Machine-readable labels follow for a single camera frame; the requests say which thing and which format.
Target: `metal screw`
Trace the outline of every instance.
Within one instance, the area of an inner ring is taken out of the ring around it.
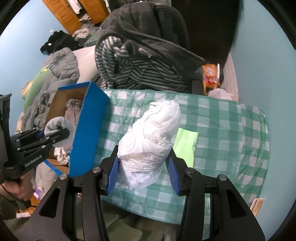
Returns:
[[[68,174],[65,174],[65,173],[63,173],[63,174],[61,174],[61,175],[59,176],[59,178],[60,178],[61,180],[65,180],[67,177],[68,177]]]
[[[99,167],[94,167],[93,168],[93,173],[98,173],[100,171],[101,171],[101,169]]]
[[[192,168],[192,167],[188,167],[188,168],[186,168],[186,172],[188,172],[188,173],[194,173],[194,168]]]
[[[226,181],[226,180],[227,180],[227,176],[225,176],[225,175],[220,175],[220,176],[219,176],[219,179],[220,179],[221,181]]]

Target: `green checkered fabric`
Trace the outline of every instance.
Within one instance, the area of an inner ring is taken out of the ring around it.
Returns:
[[[216,177],[225,174],[250,205],[259,197],[267,173],[269,142],[265,115],[256,107],[233,101],[159,91],[105,90],[110,97],[96,149],[94,166],[109,157],[132,124],[155,101],[180,105],[180,128],[198,132],[194,168]],[[133,190],[116,184],[106,201],[138,215],[179,224],[184,197],[172,190],[165,164],[156,183]],[[206,196],[205,227],[210,223]]]
[[[96,45],[98,38],[99,38],[99,30],[91,34],[89,39],[84,43],[84,47],[86,48],[86,47],[91,47]]]

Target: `blue box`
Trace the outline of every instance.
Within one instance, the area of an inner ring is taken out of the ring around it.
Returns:
[[[66,103],[70,99],[83,101],[70,153],[69,175],[75,177],[84,175],[93,167],[101,124],[109,97],[93,82],[60,87],[52,100],[46,124],[52,118],[65,116]],[[53,152],[51,152],[50,158],[55,159]],[[49,162],[46,164],[57,174],[60,174]]]

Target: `white plastic bag on floor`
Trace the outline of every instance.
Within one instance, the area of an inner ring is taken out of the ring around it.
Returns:
[[[216,99],[233,100],[233,94],[229,94],[220,88],[209,91],[208,96]]]
[[[156,182],[180,120],[180,107],[174,100],[150,103],[119,141],[119,183],[123,188],[145,188]]]

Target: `wooden closet door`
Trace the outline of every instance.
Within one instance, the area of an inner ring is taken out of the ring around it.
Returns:
[[[69,34],[80,29],[81,22],[67,0],[42,0]]]
[[[103,22],[109,15],[108,9],[102,0],[79,0],[91,20],[96,23]]]

